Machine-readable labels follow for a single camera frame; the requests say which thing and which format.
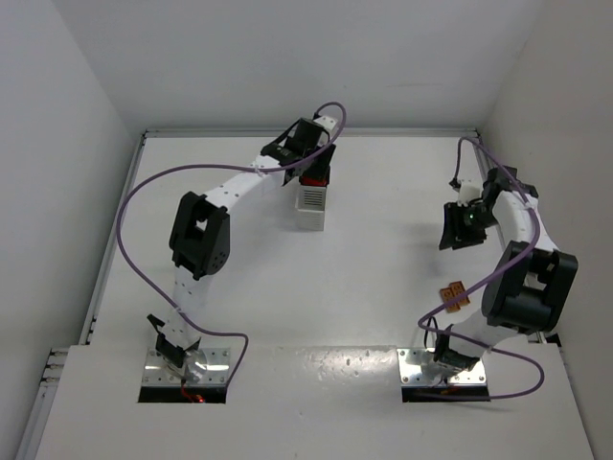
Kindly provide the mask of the red white flower lego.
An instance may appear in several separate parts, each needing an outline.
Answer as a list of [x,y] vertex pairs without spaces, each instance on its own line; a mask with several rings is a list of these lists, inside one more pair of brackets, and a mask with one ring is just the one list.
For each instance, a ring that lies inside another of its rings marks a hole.
[[327,187],[328,186],[328,181],[326,179],[315,179],[315,178],[310,178],[310,177],[301,177],[300,183],[303,186],[308,186],[308,187]]

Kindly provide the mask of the orange lego plate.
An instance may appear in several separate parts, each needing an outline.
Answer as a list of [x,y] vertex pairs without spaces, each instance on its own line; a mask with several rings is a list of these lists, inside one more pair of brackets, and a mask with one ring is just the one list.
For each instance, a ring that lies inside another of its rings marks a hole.
[[444,302],[457,297],[465,292],[464,284],[461,281],[450,283],[447,287],[440,289],[440,296]]
[[459,302],[456,302],[456,303],[450,305],[445,310],[447,312],[449,312],[449,313],[453,313],[453,312],[460,311],[463,307],[465,307],[465,306],[467,306],[469,304],[470,304],[470,300],[468,298],[464,298],[464,299],[461,299]]

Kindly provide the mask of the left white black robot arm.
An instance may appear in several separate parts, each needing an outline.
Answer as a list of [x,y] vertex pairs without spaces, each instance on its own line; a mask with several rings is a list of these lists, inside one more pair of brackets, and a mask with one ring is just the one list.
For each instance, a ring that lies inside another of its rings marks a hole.
[[297,180],[299,212],[312,229],[322,229],[333,141],[343,127],[320,113],[301,118],[232,178],[204,194],[181,197],[169,241],[174,284],[166,299],[172,314],[166,320],[149,318],[157,334],[156,351],[181,380],[195,382],[207,369],[200,346],[206,330],[194,317],[206,303],[214,276],[228,262],[232,216]]

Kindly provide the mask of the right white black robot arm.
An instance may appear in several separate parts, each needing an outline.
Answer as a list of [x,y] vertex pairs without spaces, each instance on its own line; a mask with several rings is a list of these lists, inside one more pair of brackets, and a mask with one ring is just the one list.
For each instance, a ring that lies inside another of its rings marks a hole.
[[443,207],[441,250],[483,243],[499,228],[505,250],[489,279],[481,307],[437,335],[434,361],[447,372],[470,370],[486,350],[517,335],[549,332],[557,324],[579,269],[576,256],[551,240],[538,214],[535,186],[516,170],[492,168],[482,188],[456,185],[458,198]]

